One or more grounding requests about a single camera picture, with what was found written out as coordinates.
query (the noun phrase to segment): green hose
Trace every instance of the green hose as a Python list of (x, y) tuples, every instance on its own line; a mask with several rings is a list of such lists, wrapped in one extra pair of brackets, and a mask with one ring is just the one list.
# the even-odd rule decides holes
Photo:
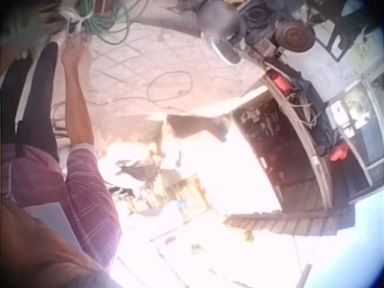
[[(87, 15), (90, 15), (92, 13), (92, 6), (93, 6), (94, 0), (81, 0), (80, 4), (80, 14), (82, 17), (86, 17)], [(132, 24), (132, 20), (130, 19), (129, 12), (140, 2), (140, 0), (137, 0), (130, 8), (127, 8), (127, 6), (124, 3), (124, 0), (119, 0), (115, 6), (113, 7), (113, 10), (107, 13), (94, 13), (91, 14), (91, 16), (84, 20), (84, 23), (86, 27), (89, 29), (90, 33), (93, 35), (96, 35), (100, 40), (104, 41), (105, 43), (109, 45), (119, 45), (127, 39), (130, 26)], [(148, 0), (146, 1), (143, 10), (139, 13), (139, 15), (142, 14), (144, 9), (146, 8), (146, 5), (148, 4)], [(110, 31), (110, 28), (120, 19), (124, 18), (123, 22), (126, 26), (122, 29), (119, 29), (117, 31)], [(111, 42), (109, 40), (106, 40), (103, 37), (103, 34), (115, 34), (119, 33), (121, 31), (125, 31), (124, 37), (119, 40), (118, 42)]]

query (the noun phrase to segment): wheel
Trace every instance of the wheel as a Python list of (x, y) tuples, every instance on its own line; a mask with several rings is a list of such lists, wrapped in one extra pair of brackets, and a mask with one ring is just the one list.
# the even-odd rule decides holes
[(302, 53), (313, 47), (316, 38), (313, 29), (307, 29), (303, 23), (287, 22), (277, 28), (275, 39), (281, 47)]

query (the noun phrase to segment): pink plaid shirt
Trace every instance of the pink plaid shirt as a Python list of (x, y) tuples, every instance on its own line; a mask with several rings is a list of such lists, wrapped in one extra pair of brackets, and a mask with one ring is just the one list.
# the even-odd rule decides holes
[(16, 158), (14, 145), (1, 150), (1, 194), (21, 208), (59, 202), (82, 250), (108, 268), (121, 228), (95, 155), (84, 148), (73, 150), (64, 179), (59, 164), (44, 151), (25, 145), (25, 157)]

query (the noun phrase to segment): man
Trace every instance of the man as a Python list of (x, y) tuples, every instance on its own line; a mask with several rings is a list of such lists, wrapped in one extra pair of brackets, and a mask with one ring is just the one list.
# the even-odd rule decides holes
[[(66, 179), (59, 168), (50, 122), (57, 43), (49, 43), (37, 61), (16, 132), (16, 111), (32, 58), (14, 61), (1, 86), (0, 274), (7, 287), (57, 287), (73, 281), (80, 282), (71, 287), (87, 287), (79, 279), (93, 287), (115, 287), (102, 285), (111, 281), (102, 269), (114, 258), (121, 228), (98, 171), (91, 121), (80, 87), (77, 68), (84, 49), (82, 40), (72, 39), (61, 56), (65, 123), (72, 145)], [(45, 215), (50, 227), (29, 214)]]

